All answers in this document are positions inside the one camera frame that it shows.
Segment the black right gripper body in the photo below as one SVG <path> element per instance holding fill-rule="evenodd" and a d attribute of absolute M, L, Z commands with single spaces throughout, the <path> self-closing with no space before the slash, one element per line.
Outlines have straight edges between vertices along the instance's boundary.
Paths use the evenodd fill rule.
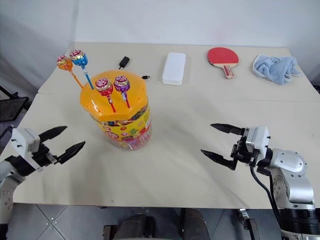
<path fill-rule="evenodd" d="M 248 164 L 250 167 L 255 167 L 259 150 L 252 147 L 250 144 L 247 146 L 247 137 L 242 136 L 237 144 L 233 145 L 230 157 L 232 158 L 232 167 L 236 167 L 238 162 Z"/>

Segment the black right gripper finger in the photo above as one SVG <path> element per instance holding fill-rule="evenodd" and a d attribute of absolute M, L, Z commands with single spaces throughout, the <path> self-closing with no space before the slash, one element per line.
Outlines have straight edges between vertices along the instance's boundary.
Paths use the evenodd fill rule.
<path fill-rule="evenodd" d="M 239 136 L 243 136 L 245 133 L 245 128 L 240 128 L 240 127 L 236 127 L 230 124 L 224 124 L 224 123 L 212 123 L 210 125 L 211 127 L 227 133 L 227 134 L 235 134 L 235 135 L 239 135 Z"/>
<path fill-rule="evenodd" d="M 237 161 L 236 160 L 227 160 L 224 159 L 222 155 L 219 155 L 215 152 L 207 151 L 207 150 L 200 150 L 205 156 L 207 156 L 209 159 L 211 159 L 213 162 L 218 163 L 222 166 L 225 166 L 229 168 L 230 170 L 234 171 L 237 166 Z"/>

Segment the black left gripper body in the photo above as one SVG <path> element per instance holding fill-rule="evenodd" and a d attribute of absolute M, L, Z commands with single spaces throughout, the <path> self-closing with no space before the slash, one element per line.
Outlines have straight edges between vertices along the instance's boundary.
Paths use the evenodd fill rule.
<path fill-rule="evenodd" d="M 59 162 L 59 158 L 51 154 L 50 149 L 44 143 L 40 143 L 38 151 L 32 153 L 32 159 L 41 167 L 55 165 Z"/>

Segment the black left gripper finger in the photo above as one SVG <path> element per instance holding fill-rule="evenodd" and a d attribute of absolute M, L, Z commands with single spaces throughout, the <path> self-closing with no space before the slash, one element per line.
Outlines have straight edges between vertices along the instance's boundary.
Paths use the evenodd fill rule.
<path fill-rule="evenodd" d="M 58 135 L 60 135 L 65 129 L 67 128 L 67 126 L 57 126 L 54 128 L 51 128 L 43 133 L 41 133 L 39 135 L 39 139 L 41 143 L 44 143 L 47 140 L 51 140 L 55 137 L 57 137 Z"/>
<path fill-rule="evenodd" d="M 77 144 L 72 145 L 68 149 L 65 150 L 65 153 L 57 157 L 57 162 L 61 165 L 73 158 L 77 153 L 84 147 L 86 144 L 85 141 L 79 142 Z"/>

